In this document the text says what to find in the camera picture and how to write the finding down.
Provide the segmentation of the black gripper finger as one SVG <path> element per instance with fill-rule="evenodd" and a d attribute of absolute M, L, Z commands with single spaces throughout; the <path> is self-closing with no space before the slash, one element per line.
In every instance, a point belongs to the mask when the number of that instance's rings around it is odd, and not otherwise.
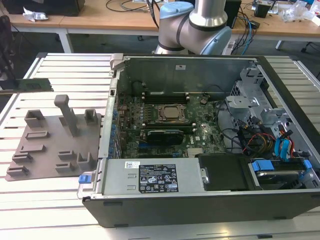
<path fill-rule="evenodd" d="M 0 87 L 3 90 L 16 90 L 19 87 L 19 82 L 16 79 L 0 80 Z"/>

